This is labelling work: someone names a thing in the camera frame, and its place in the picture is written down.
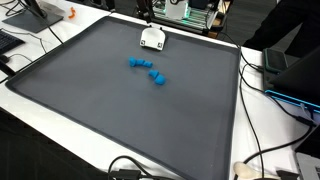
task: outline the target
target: blue plastic piece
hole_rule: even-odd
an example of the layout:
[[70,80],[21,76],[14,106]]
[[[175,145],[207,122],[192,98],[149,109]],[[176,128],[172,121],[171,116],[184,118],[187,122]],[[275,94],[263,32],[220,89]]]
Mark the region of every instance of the blue plastic piece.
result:
[[162,74],[159,74],[154,82],[158,85],[164,85],[166,83],[166,78]]
[[144,63],[143,63],[143,66],[144,67],[148,67],[148,68],[152,68],[152,62],[149,62],[149,61],[145,61]]
[[143,59],[138,59],[138,60],[136,61],[136,65],[137,65],[137,66],[143,66],[144,62],[145,62],[145,60],[143,60]]
[[131,67],[135,67],[137,65],[137,61],[134,59],[134,57],[129,57],[129,65]]
[[153,77],[154,79],[156,79],[159,75],[159,71],[158,70],[150,70],[149,71],[149,76]]

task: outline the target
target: computer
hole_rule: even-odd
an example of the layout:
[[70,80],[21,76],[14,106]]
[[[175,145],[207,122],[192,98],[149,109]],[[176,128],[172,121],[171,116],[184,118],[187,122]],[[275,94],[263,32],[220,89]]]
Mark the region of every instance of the computer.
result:
[[18,15],[4,20],[4,23],[33,33],[38,33],[63,19],[60,15],[40,9],[36,0],[24,0],[25,3],[22,2],[22,0],[18,1],[26,5],[28,10],[24,10]]
[[301,180],[320,180],[320,127],[295,150]]
[[[265,93],[296,106],[302,103],[309,111],[320,113],[320,47],[300,59],[290,56],[270,59],[273,57],[270,54],[273,54],[272,51],[264,50]],[[270,64],[281,64],[283,69],[270,68]]]

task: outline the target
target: white table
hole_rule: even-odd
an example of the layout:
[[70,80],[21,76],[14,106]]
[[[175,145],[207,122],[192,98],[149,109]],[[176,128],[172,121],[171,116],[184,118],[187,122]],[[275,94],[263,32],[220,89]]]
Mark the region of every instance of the white table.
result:
[[[99,18],[110,15],[110,13],[107,11],[93,9],[90,7],[65,1],[58,1],[56,5],[67,12],[63,21],[52,26],[53,31],[63,41],[66,41],[69,38],[75,36]],[[71,6],[74,7],[77,11],[76,17],[74,19],[68,19],[67,17],[67,15],[70,13],[69,9]],[[6,9],[0,7],[1,19],[6,18],[4,15],[5,12]],[[117,13],[111,14],[111,16],[146,25],[146,23],[142,20],[123,16]],[[7,30],[24,32],[23,30],[16,29],[2,22],[0,24],[1,27]],[[173,28],[164,27],[164,29],[167,31],[183,34],[185,36],[210,41],[213,43],[233,46],[225,42],[209,39],[199,35],[194,35]],[[6,55],[9,56],[15,53],[20,53],[28,56],[32,60],[36,60],[40,56],[44,55],[39,40],[34,39],[30,36],[15,36],[23,39],[27,43],[6,53]],[[55,37],[50,33],[48,29],[36,34],[36,36],[41,37],[44,40],[44,46],[47,51],[59,45],[59,42],[55,39]],[[246,59],[251,63],[261,64],[261,52],[243,48],[243,53]],[[23,57],[15,56],[12,58],[11,62],[8,65],[12,69],[18,70],[26,66],[28,63],[29,62]],[[5,77],[6,76],[2,72],[0,72],[0,80],[4,79]],[[246,69],[244,77],[251,85],[260,89],[262,88],[261,75],[259,73],[248,67]],[[301,125],[295,122],[291,117],[288,117],[277,107],[277,105],[275,105],[265,96],[251,90],[245,85],[243,85],[243,92],[244,99],[247,104],[253,126],[255,127],[259,140],[261,142],[262,149],[287,143],[296,139],[297,137],[300,137],[307,131],[306,126]],[[144,158],[143,156],[127,148],[124,148],[121,145],[118,145],[117,143],[53,111],[50,111],[36,103],[33,103],[23,97],[20,97],[19,95],[16,95],[15,93],[8,90],[5,87],[4,83],[0,84],[0,106],[99,169],[107,171],[110,162],[114,158],[120,155],[128,155],[146,165],[148,167],[147,170],[153,175],[162,175],[181,179],[174,173]],[[303,114],[298,107],[293,107],[286,104],[284,106],[286,109],[288,109],[288,111],[294,114]],[[246,118],[243,106],[241,104],[240,95],[238,95],[233,130],[229,178],[230,180],[233,179],[234,176],[232,170],[233,163],[236,161],[243,161],[249,155],[255,152],[257,152],[257,145],[252,130],[250,129],[248,120]],[[266,172],[275,173],[275,170],[277,170],[278,168],[297,172],[293,158],[292,147],[265,154],[264,162]],[[250,163],[250,165],[260,170],[259,158],[254,159]],[[126,160],[120,160],[115,164],[114,167],[136,169],[136,167],[131,162]]]

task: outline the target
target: orange object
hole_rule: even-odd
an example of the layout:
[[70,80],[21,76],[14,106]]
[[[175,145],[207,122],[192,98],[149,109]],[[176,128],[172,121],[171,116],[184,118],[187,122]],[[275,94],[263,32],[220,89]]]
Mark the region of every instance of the orange object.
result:
[[69,17],[69,19],[72,19],[72,18],[74,18],[76,16],[76,10],[74,10],[73,7],[71,7],[70,10],[71,10],[72,14],[70,16],[68,16],[68,17]]

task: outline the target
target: gray mat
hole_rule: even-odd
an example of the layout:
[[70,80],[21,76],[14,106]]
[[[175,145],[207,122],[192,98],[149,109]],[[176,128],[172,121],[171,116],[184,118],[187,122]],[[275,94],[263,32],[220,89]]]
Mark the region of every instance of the gray mat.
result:
[[6,85],[186,179],[228,179],[239,51],[168,32],[163,51],[144,49],[144,28],[103,18]]

